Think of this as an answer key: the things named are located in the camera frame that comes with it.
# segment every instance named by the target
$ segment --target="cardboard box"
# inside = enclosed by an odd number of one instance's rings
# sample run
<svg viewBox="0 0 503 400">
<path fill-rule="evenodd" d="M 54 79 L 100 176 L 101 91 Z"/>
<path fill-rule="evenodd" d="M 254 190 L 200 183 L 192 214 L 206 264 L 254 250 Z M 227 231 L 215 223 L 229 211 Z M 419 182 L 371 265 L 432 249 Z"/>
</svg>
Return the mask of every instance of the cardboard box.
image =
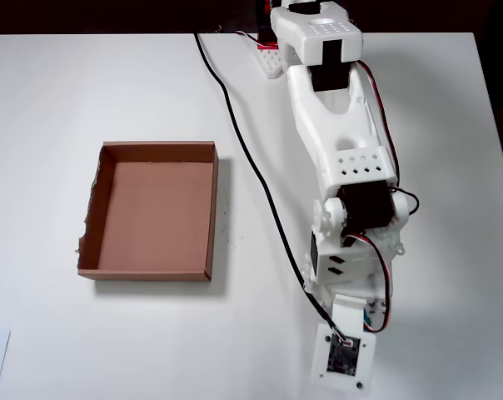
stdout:
<svg viewBox="0 0 503 400">
<path fill-rule="evenodd" d="M 78 274 L 210 280 L 217 170 L 214 142 L 105 142 Z"/>
</svg>

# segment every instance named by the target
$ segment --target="table surface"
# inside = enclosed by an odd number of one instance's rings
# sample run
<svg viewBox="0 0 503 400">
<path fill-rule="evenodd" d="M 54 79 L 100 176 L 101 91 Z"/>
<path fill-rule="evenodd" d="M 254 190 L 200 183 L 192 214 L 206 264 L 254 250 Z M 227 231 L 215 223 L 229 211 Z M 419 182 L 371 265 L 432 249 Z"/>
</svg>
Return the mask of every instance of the table surface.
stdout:
<svg viewBox="0 0 503 400">
<path fill-rule="evenodd" d="M 318 188 L 286 81 L 243 37 L 202 40 L 301 262 Z M 363 60 L 421 199 L 371 398 L 503 398 L 503 157 L 474 38 L 368 34 Z M 98 151 L 122 140 L 216 142 L 212 282 L 77 276 Z M 310 383 L 319 321 L 192 35 L 0 36 L 0 400 L 344 398 Z"/>
</svg>

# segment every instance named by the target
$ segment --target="white robotic arm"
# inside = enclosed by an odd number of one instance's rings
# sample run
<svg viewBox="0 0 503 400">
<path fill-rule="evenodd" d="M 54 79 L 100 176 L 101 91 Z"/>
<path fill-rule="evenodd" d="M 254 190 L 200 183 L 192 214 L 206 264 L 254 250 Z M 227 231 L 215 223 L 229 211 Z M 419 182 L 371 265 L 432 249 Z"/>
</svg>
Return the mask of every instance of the white robotic arm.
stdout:
<svg viewBox="0 0 503 400">
<path fill-rule="evenodd" d="M 378 135 L 368 106 L 357 66 L 362 33 L 346 10 L 334 2 L 291 3 L 272 9 L 271 27 L 296 129 L 320 187 L 311 260 L 303 271 L 306 290 L 331 308 L 344 336 L 320 324 L 312 377 L 366 394 L 376 345 L 372 332 L 388 321 L 391 260 L 404 252 L 406 196 L 395 190 L 395 154 Z"/>
</svg>

